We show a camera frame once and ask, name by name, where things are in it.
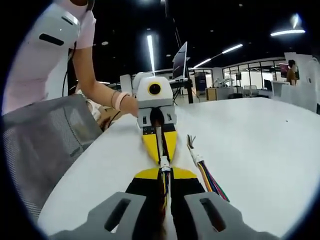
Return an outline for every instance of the white table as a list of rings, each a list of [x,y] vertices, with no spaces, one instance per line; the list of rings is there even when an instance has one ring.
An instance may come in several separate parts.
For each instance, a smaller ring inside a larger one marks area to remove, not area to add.
[[[186,147],[187,134],[196,135],[197,150],[246,224],[281,237],[306,213],[320,182],[319,115],[266,98],[195,103],[176,113],[173,165],[203,183]],[[48,235],[75,229],[92,208],[125,191],[136,173],[153,167],[135,118],[123,116],[60,180],[39,226]]]

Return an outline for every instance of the glass wall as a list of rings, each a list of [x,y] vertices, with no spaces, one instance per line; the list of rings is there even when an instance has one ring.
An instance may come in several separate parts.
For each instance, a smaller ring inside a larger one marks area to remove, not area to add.
[[[233,85],[237,86],[256,86],[257,89],[265,87],[265,80],[285,81],[281,77],[280,64],[285,64],[286,60],[276,61],[257,61],[249,64],[242,64],[226,67],[222,70],[224,79],[233,79]],[[237,80],[237,73],[241,73],[241,80]]]

